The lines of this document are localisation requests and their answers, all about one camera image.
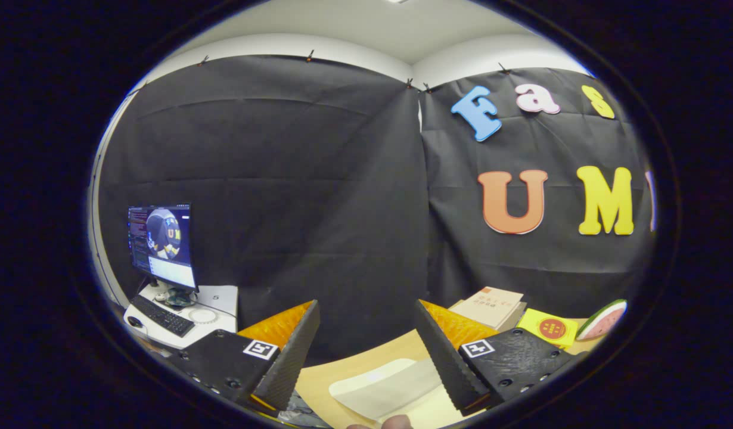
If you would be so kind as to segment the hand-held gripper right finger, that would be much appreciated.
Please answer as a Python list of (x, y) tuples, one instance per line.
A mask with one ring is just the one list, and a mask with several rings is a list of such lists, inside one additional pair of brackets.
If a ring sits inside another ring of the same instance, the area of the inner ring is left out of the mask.
[(424, 300), (415, 302), (414, 320), (446, 393), (463, 416), (521, 396), (584, 358), (524, 328), (498, 332)]

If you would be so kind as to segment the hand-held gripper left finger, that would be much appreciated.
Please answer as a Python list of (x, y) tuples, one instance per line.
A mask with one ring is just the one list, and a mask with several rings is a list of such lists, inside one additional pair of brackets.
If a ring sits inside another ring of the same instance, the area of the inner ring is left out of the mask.
[(215, 329), (167, 361), (208, 391), (277, 417), (287, 409), (319, 323), (312, 300), (238, 333)]

